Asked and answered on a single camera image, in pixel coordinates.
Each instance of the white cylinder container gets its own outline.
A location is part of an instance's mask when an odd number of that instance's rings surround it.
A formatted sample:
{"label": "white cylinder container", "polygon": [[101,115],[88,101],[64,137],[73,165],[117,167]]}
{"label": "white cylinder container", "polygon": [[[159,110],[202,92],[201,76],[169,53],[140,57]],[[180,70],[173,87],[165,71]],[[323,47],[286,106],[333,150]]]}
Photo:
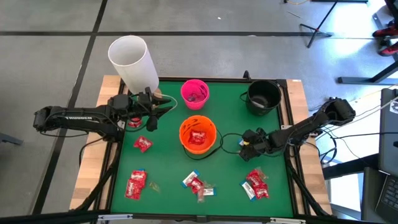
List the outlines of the white cylinder container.
{"label": "white cylinder container", "polygon": [[108,50],[108,58],[131,93],[155,92],[159,78],[145,41],[129,35],[115,40]]}

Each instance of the wooden table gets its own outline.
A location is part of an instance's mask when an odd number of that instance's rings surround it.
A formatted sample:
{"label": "wooden table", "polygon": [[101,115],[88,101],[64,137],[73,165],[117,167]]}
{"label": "wooden table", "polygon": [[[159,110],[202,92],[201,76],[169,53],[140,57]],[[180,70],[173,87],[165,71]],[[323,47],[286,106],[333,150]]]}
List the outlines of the wooden table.
{"label": "wooden table", "polygon": [[[99,91],[99,97],[96,104],[97,106],[107,104],[110,97],[118,94],[120,81],[120,77],[117,75],[104,76],[101,90]],[[307,101],[305,99],[304,89],[301,80],[287,80],[287,89],[289,92],[289,100],[293,115],[293,121],[294,123],[298,123],[308,117]],[[284,97],[285,96],[282,96],[281,109],[283,120],[287,122],[287,107],[284,103]],[[87,142],[93,141],[98,138],[100,137],[97,134],[90,133],[88,135]],[[308,141],[311,143],[315,143],[313,139],[309,139]],[[106,142],[103,141],[86,147],[76,180],[75,191],[73,193],[72,201],[70,204],[71,209],[79,206],[98,183],[100,179],[101,167],[104,160],[105,148]],[[114,144],[113,150],[111,151],[110,160],[113,159],[115,149],[116,144]],[[305,184],[307,188],[309,189],[315,200],[322,206],[322,208],[326,212],[331,214],[330,203],[326,191],[325,180],[323,178],[322,168],[318,157],[318,151],[313,146],[304,144],[300,150],[300,157],[302,161]],[[100,209],[105,208],[108,188],[109,181],[104,186],[102,192],[101,203],[99,205]],[[298,212],[300,214],[304,214],[301,193],[296,185],[295,193]]]}

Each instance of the green table surface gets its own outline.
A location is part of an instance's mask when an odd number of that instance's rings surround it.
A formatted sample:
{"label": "green table surface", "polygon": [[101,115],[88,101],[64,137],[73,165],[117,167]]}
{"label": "green table surface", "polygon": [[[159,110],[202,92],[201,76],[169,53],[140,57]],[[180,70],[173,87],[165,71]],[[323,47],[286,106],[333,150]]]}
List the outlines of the green table surface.
{"label": "green table surface", "polygon": [[[200,114],[210,118],[222,134],[243,133],[247,129],[264,128],[266,132],[279,129],[277,110],[258,117],[246,109],[239,95],[246,91],[246,83],[207,83],[210,97],[204,108],[189,110],[180,95],[183,82],[160,82],[163,94],[173,96],[178,106],[163,115],[158,130],[146,129],[126,133],[124,137],[116,184],[113,192],[111,211],[115,213],[153,213],[173,215],[231,215],[249,217],[292,217],[292,206],[287,182],[285,161],[279,157],[256,157],[249,162],[238,155],[222,150],[212,156],[194,161],[184,153],[178,131],[181,123],[189,116]],[[150,139],[154,145],[145,153],[133,147],[139,136]],[[227,136],[224,148],[238,151],[239,136]],[[212,149],[219,146],[220,135]],[[261,167],[269,177],[270,198],[251,202],[240,182],[254,168]],[[148,173],[147,186],[142,190],[141,199],[133,200],[124,196],[127,181],[133,170],[145,169]],[[181,181],[194,169],[199,178],[216,186],[217,195],[205,197],[204,203],[197,202],[197,196],[190,188],[183,188]],[[149,187],[155,182],[160,193]]]}

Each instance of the black bucket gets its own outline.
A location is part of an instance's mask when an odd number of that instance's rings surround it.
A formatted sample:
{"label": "black bucket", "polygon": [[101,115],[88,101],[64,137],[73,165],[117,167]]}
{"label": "black bucket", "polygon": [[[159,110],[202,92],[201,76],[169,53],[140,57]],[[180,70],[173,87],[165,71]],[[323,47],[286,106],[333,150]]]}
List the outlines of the black bucket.
{"label": "black bucket", "polygon": [[280,103],[281,93],[279,87],[267,80],[258,80],[250,84],[248,91],[241,94],[241,99],[246,102],[248,110],[257,116],[269,113]]}

